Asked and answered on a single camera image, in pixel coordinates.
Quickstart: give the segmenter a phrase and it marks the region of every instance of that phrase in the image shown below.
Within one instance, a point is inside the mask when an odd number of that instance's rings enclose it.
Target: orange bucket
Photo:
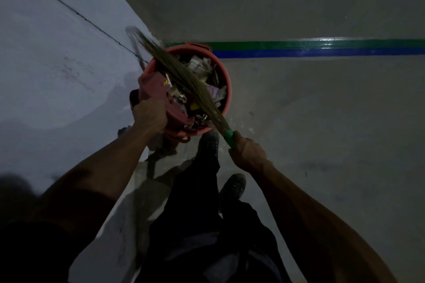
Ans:
[[[188,42],[184,45],[177,45],[177,46],[172,46],[170,48],[167,48],[167,52],[169,52],[172,55],[190,55],[190,56],[196,55],[199,58],[207,57],[211,59],[211,65],[213,67],[214,65],[216,65],[215,69],[217,69],[221,73],[221,76],[225,79],[225,82],[227,85],[227,96],[225,98],[226,102],[225,102],[223,110],[221,111],[224,115],[226,114],[230,106],[230,100],[232,98],[232,86],[231,86],[230,77],[226,71],[226,68],[224,67],[223,63],[221,63],[221,61],[212,53],[212,51],[213,49],[209,45],[195,43],[195,42]],[[146,66],[145,70],[143,71],[143,74],[149,74],[149,73],[155,72],[157,69],[157,65],[158,65],[157,60],[153,58],[149,62],[149,64]],[[170,130],[166,128],[165,133],[167,137],[171,137],[173,140],[186,143],[190,141],[190,137],[203,134],[205,132],[208,132],[209,130],[211,130],[210,127],[204,127],[202,129],[199,129],[197,131],[192,131],[192,132],[186,132],[183,130],[176,131],[176,130]]]

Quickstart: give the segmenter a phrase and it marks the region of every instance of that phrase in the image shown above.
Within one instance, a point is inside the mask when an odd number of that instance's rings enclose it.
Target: white wall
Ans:
[[[0,185],[2,177],[24,179],[39,195],[132,123],[128,95],[141,68],[118,43],[132,49],[127,25],[149,34],[125,0],[0,0]],[[126,217],[109,227],[126,227]],[[79,263],[96,259],[104,276],[122,278],[134,253],[128,230],[121,272],[114,253],[102,259],[122,247],[120,238],[97,243]],[[70,281],[82,282],[86,270],[73,267]]]

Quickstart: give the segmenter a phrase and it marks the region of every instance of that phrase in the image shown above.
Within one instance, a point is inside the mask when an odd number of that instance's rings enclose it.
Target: dark sneaker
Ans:
[[[243,173],[235,173],[224,184],[219,194],[219,212],[222,212],[223,207],[232,201],[241,199],[245,187],[247,186],[247,179]]]
[[[215,129],[204,133],[199,139],[198,152],[196,157],[218,157],[218,142],[220,137]]]

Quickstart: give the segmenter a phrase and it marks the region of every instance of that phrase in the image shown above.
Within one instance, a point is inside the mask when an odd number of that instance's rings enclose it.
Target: straw broom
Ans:
[[[173,77],[173,80],[177,82],[185,91],[189,92],[195,99],[195,102],[201,108],[201,110],[208,115],[211,122],[229,144],[234,149],[236,147],[235,139],[233,137],[233,131],[227,123],[224,116],[215,106],[211,95],[208,92],[205,85],[199,81],[199,79],[192,73],[188,67],[184,66],[179,60],[163,49],[161,46],[148,39],[139,29],[136,27],[128,28],[127,31],[131,31],[137,35],[139,43],[158,61],[165,66],[167,72]]]

